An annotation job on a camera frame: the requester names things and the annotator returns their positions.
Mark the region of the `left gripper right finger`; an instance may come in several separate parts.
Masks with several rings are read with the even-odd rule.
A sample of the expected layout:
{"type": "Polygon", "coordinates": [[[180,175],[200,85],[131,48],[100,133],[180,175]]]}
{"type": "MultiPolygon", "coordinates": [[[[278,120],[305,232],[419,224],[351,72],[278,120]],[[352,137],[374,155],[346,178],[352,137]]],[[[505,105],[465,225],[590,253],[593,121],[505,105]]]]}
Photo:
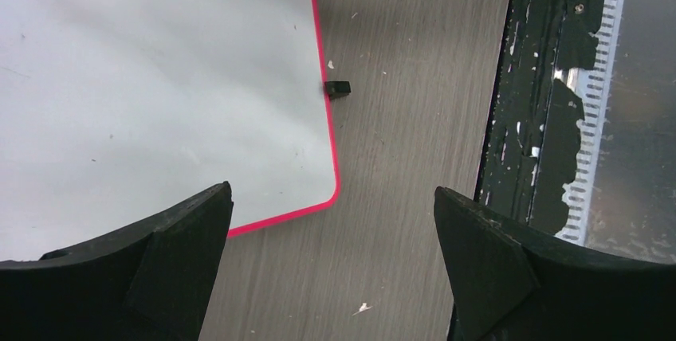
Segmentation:
{"type": "Polygon", "coordinates": [[[672,340],[675,267],[563,241],[446,187],[434,221],[450,340],[672,340]]]}

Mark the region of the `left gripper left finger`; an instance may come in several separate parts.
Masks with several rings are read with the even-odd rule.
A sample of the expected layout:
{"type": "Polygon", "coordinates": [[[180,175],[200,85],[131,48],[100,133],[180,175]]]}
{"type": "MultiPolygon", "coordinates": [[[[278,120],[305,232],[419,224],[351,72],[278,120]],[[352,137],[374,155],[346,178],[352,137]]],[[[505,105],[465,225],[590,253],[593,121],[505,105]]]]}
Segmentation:
{"type": "Polygon", "coordinates": [[[2,339],[196,340],[233,208],[222,182],[36,261],[3,261],[2,339]]]}

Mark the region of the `whiteboard with red frame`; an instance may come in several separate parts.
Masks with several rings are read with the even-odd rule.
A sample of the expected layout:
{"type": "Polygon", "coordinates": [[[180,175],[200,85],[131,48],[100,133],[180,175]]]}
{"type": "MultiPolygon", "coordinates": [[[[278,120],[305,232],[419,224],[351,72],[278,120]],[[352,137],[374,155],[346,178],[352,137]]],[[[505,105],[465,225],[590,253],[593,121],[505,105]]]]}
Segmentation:
{"type": "Polygon", "coordinates": [[[228,182],[232,234],[340,191],[316,0],[1,0],[1,258],[228,182]]]}

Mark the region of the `left black whiteboard foot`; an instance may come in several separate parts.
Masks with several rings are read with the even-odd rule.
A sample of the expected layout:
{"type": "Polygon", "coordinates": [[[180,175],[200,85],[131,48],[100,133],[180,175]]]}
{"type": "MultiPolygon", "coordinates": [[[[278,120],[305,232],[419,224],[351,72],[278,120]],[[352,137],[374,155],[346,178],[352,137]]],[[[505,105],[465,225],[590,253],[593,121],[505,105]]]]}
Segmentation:
{"type": "Polygon", "coordinates": [[[336,100],[350,95],[352,87],[349,81],[332,80],[324,82],[324,90],[330,100],[336,100]]]}

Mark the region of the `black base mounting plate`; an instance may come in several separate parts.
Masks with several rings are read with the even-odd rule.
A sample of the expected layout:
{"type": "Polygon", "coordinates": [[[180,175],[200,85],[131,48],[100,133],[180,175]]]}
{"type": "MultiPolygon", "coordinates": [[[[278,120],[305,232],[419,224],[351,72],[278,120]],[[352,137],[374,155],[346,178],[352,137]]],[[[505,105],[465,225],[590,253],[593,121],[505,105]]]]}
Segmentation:
{"type": "Polygon", "coordinates": [[[474,192],[477,202],[552,236],[576,176],[584,117],[564,72],[590,70],[602,0],[509,0],[474,192]]]}

